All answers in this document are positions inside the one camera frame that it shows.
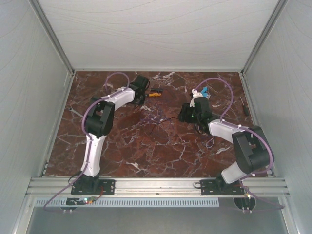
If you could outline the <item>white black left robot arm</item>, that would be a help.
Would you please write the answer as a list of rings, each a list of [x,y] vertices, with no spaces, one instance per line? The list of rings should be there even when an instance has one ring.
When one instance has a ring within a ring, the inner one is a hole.
[[[142,105],[145,92],[149,87],[149,80],[144,76],[137,76],[134,81],[127,80],[127,85],[120,87],[110,95],[95,98],[87,108],[81,128],[86,135],[86,151],[81,167],[83,189],[89,194],[95,194],[100,189],[100,181],[95,179],[100,172],[100,157],[104,141],[113,127],[115,111],[125,104]]]

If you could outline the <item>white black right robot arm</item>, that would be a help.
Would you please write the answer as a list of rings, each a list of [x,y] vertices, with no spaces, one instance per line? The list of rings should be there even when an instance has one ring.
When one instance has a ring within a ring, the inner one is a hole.
[[[233,144],[236,161],[224,169],[220,179],[215,182],[221,194],[228,193],[234,182],[264,167],[270,169],[274,163],[273,152],[261,127],[244,127],[220,119],[212,114],[205,97],[196,97],[191,103],[184,103],[178,119],[196,124],[200,131]]]

